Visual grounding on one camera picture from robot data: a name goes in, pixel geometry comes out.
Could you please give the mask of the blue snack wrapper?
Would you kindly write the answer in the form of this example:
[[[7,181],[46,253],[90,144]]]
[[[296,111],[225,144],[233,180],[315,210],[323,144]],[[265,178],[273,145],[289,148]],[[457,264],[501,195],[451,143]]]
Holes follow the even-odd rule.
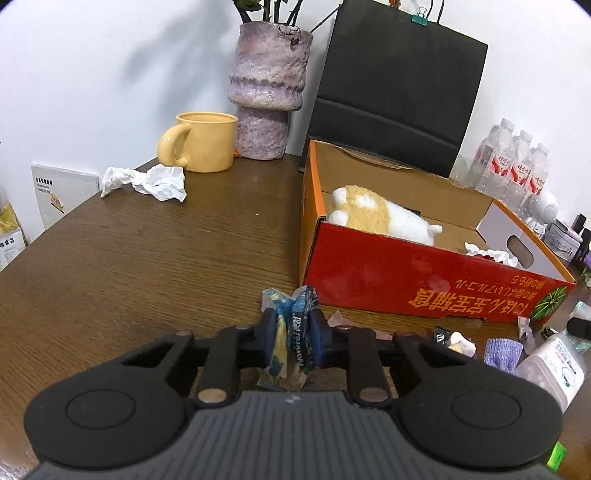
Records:
[[[300,391],[314,369],[311,341],[311,314],[318,310],[318,294],[311,286],[301,286],[287,295],[279,290],[263,290],[262,310],[276,313],[270,365],[259,369],[256,385],[270,391]]]

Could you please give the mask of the small metal tin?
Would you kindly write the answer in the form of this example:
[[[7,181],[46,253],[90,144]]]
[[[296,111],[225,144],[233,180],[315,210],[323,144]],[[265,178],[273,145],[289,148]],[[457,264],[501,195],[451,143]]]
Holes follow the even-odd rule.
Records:
[[[571,262],[581,246],[582,238],[568,225],[556,219],[547,225],[543,241],[558,258]]]

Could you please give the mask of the dried pink flowers bouquet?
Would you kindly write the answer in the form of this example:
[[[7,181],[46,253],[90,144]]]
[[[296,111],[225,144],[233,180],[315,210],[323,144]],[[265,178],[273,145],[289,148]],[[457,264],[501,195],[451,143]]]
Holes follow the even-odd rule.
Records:
[[[262,21],[266,23],[273,23],[277,25],[297,27],[298,16],[301,13],[301,6],[304,0],[297,0],[294,5],[290,7],[288,0],[232,0],[242,23],[252,22],[250,14],[259,12],[262,14]],[[287,19],[280,20],[281,6],[286,6],[288,9]]]

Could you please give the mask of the green binder clip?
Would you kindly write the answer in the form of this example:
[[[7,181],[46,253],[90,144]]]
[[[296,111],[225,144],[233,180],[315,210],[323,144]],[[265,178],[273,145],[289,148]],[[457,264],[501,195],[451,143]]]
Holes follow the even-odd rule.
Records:
[[[426,27],[429,24],[429,13],[430,11],[426,7],[419,6],[418,12],[412,15],[411,21],[417,25]]]

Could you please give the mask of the crumpled white tissue paper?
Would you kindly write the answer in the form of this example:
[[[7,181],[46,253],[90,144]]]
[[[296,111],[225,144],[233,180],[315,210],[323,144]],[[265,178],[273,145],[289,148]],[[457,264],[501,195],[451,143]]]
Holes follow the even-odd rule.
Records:
[[[187,196],[184,181],[184,170],[179,166],[157,164],[146,172],[109,167],[100,181],[100,197],[130,185],[136,192],[150,195],[160,202],[172,199],[183,202]]]

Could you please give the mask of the white robot figurine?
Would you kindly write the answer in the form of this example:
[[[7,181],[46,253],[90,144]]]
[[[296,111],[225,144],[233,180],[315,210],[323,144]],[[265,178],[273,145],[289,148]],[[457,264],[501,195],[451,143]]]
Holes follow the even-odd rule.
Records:
[[[542,238],[546,227],[554,222],[558,215],[556,197],[543,190],[539,195],[532,195],[527,208],[526,225],[538,237]]]

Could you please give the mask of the water bottle left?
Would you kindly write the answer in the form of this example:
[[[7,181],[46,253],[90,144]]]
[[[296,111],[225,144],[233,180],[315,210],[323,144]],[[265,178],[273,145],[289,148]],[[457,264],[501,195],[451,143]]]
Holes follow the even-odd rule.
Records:
[[[489,134],[475,165],[475,189],[498,198],[514,160],[513,131],[515,125],[503,118]]]

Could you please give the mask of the water bottle middle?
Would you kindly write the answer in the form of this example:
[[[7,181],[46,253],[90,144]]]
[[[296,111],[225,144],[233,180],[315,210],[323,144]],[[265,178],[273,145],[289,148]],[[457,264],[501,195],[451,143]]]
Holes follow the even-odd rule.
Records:
[[[507,174],[502,202],[516,213],[525,196],[526,183],[533,168],[530,152],[532,135],[522,130],[513,140],[515,156]]]

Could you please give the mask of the black paper shopping bag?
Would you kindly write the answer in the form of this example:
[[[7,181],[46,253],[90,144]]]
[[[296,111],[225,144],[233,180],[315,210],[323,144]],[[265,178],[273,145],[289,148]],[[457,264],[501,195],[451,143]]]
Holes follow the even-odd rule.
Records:
[[[488,46],[394,7],[339,7],[308,138],[446,177],[476,102]]]

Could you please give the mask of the water bottle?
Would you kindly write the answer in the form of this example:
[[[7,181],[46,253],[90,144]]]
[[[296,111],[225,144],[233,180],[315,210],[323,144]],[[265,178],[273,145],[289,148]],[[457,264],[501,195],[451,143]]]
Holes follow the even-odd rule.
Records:
[[[514,160],[513,131],[515,125],[503,118],[489,134],[475,165],[475,189],[498,198]]]
[[[526,183],[533,168],[530,152],[532,135],[522,130],[513,140],[515,156],[507,174],[502,202],[516,213],[525,196]]]
[[[520,218],[526,221],[532,216],[541,192],[549,176],[549,148],[542,143],[531,151],[533,168],[526,182],[526,195],[521,205]]]

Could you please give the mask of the purple knitted cloth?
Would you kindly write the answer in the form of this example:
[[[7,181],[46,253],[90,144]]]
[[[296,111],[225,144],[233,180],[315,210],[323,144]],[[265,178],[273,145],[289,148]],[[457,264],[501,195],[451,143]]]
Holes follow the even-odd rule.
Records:
[[[514,375],[523,351],[523,345],[518,341],[508,338],[491,338],[486,343],[484,363]]]

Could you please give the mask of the yellow snack bag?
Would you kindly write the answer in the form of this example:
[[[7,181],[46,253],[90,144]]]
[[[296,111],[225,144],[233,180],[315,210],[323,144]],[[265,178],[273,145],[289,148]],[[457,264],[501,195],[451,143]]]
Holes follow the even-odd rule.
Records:
[[[4,270],[27,246],[23,231],[5,189],[0,189],[0,270]]]

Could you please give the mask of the white booklet against wall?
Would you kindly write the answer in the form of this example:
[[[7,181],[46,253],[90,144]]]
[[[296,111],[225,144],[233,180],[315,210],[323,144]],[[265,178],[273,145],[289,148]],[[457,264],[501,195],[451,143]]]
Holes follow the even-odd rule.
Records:
[[[97,175],[33,163],[31,173],[44,229],[99,191]]]

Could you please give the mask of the white plastic bottle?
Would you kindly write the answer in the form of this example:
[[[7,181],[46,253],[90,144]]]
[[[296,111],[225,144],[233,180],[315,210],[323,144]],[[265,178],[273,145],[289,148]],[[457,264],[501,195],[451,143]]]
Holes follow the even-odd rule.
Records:
[[[566,412],[588,378],[590,342],[566,331],[550,336],[517,367],[517,376],[550,393]]]

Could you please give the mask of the orange red cardboard box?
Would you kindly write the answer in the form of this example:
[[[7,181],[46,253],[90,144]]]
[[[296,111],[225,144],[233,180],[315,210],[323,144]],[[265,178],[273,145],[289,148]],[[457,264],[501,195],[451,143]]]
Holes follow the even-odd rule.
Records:
[[[329,224],[332,191],[367,187],[443,233],[434,246]],[[466,254],[504,250],[516,268]],[[448,178],[312,140],[301,207],[300,279],[325,305],[489,322],[545,323],[576,285],[556,255],[501,202]]]

